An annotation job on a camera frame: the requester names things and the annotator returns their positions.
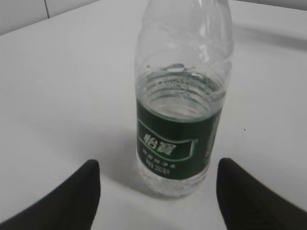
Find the black object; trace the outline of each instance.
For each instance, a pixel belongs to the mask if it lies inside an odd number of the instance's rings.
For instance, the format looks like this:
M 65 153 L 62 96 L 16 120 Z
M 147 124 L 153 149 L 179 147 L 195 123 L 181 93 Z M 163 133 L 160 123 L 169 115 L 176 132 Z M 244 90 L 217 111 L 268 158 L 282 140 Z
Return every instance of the black object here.
M 99 198 L 99 164 L 89 160 L 46 197 L 0 224 L 0 230 L 89 230 Z
M 307 230 L 307 213 L 231 159 L 221 159 L 216 194 L 228 230 Z

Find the brand logo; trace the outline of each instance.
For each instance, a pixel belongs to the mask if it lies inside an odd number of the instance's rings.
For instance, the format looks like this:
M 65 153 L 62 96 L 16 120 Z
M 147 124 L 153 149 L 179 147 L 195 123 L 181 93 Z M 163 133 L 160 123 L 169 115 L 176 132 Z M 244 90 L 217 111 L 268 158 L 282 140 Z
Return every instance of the brand logo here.
M 173 162 L 190 159 L 197 142 L 197 140 L 168 140 L 155 133 L 141 120 L 138 121 L 138 138 L 151 152 Z

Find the white tabletop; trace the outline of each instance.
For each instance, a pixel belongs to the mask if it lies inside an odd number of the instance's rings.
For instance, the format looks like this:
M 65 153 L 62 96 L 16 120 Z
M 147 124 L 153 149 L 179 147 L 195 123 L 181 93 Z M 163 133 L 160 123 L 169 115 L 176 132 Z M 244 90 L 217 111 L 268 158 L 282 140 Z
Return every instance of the white tabletop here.
M 103 185 L 93 230 L 224 230 L 222 157 L 307 210 L 307 13 L 231 2 L 234 69 L 212 164 L 198 191 L 170 200 L 153 197 L 132 167 L 133 60 L 147 1 L 120 2 L 0 37 L 0 222 L 89 158 Z

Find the plastic water bottle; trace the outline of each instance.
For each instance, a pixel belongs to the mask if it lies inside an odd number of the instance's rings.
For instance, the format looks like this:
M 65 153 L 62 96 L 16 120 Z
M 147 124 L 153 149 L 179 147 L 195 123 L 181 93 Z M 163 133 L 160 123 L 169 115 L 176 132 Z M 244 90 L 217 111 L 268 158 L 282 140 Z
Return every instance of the plastic water bottle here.
M 136 59 L 137 159 L 148 186 L 183 196 L 203 181 L 233 52 L 227 0 L 151 0 Z

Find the bottle base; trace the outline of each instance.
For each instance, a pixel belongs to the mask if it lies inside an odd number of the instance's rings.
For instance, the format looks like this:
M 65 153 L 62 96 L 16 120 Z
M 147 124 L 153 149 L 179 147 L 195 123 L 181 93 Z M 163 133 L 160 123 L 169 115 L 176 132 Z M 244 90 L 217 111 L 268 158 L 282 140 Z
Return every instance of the bottle base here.
M 185 180 L 171 180 L 148 170 L 137 153 L 137 164 L 141 178 L 154 192 L 168 197 L 186 196 L 194 192 L 207 175 L 209 164 L 199 174 Z

